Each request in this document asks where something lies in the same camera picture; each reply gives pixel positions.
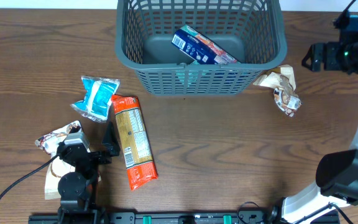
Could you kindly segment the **orange cracker package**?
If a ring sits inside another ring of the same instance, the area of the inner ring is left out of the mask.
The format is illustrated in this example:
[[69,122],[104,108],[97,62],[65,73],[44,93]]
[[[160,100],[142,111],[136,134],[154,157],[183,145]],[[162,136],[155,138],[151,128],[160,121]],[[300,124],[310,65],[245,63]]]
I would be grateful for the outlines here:
[[136,190],[158,178],[139,99],[114,95],[111,100],[129,186]]

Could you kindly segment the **beige snack bag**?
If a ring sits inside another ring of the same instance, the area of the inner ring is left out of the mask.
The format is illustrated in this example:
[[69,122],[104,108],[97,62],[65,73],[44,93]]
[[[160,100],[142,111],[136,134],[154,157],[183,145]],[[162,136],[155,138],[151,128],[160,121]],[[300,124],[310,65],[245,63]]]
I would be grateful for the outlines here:
[[266,71],[256,79],[254,85],[271,88],[275,104],[289,117],[293,117],[302,104],[295,93],[295,73],[290,65],[281,65]]

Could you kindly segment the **blue tissue multipack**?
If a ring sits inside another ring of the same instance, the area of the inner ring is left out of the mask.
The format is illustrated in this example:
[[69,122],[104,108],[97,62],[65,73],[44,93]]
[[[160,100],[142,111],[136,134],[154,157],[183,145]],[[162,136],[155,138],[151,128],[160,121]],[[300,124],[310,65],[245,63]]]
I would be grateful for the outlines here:
[[239,63],[219,45],[188,25],[175,31],[172,44],[198,64]]

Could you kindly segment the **teal wipes packet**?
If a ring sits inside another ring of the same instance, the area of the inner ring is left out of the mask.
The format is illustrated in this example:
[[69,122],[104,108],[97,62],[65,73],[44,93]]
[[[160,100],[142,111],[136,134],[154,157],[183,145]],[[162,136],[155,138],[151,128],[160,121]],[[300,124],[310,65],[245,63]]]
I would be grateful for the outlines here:
[[175,88],[190,88],[191,86],[208,86],[208,71],[205,70],[206,65],[193,61],[190,65],[194,65],[196,70],[176,70],[175,71]]

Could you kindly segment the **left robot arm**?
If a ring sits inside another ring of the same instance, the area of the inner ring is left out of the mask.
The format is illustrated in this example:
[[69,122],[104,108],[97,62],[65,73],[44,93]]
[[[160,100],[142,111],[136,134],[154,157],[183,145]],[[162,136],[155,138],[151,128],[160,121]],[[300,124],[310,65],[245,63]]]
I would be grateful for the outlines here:
[[104,134],[103,151],[88,151],[89,141],[83,132],[70,133],[57,149],[59,158],[75,170],[65,174],[58,183],[59,223],[107,224],[109,215],[96,204],[99,166],[110,164],[120,147],[109,122]]

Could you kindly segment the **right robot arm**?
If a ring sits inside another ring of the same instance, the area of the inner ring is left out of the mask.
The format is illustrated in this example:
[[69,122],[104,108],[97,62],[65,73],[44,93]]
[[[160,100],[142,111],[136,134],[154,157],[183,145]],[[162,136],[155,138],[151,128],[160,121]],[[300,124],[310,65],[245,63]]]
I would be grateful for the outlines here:
[[[358,74],[358,16],[348,9],[334,20],[337,42],[310,46],[302,66],[312,72],[342,71]],[[358,127],[346,151],[326,154],[319,162],[315,181],[296,195],[282,198],[264,223],[339,223],[351,220],[344,207],[358,205]]]

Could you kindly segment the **white brown snack bag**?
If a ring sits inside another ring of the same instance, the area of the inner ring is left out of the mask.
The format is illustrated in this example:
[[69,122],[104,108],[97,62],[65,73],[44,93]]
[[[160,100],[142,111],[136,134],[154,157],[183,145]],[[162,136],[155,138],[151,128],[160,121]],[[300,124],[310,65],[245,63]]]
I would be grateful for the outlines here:
[[[83,132],[80,121],[73,121],[62,128],[39,137],[35,141],[35,145],[53,157],[57,153],[58,144],[64,141],[70,132]],[[58,182],[65,174],[74,171],[75,168],[73,166],[63,162],[61,159],[55,159],[47,169],[44,187],[45,200],[60,198]]]

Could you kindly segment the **blue white snack packet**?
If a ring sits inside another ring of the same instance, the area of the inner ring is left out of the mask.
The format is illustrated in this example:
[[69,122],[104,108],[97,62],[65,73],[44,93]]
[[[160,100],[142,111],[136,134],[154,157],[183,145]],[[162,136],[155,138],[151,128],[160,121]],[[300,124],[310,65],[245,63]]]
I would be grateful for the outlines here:
[[111,97],[117,92],[121,84],[120,80],[82,76],[81,81],[86,90],[85,96],[70,106],[84,117],[98,123],[105,123],[112,105]]

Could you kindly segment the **grey plastic basket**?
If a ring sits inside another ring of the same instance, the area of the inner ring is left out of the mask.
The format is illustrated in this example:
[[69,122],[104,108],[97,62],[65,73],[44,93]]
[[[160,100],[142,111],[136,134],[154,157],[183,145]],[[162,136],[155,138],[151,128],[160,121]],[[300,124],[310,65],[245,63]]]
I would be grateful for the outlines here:
[[[235,59],[206,65],[175,36],[183,26]],[[287,54],[278,0],[123,0],[117,4],[115,51],[154,95],[235,95]]]

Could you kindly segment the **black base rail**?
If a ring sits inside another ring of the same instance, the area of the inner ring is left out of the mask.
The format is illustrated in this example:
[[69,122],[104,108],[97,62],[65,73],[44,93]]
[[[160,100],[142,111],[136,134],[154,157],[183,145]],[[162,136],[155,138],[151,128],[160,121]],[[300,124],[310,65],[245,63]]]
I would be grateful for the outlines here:
[[239,213],[109,213],[104,220],[86,218],[75,214],[60,218],[59,215],[31,215],[29,224],[59,224],[59,223],[108,223],[108,224],[240,224],[267,223],[267,215],[261,210],[243,210]]

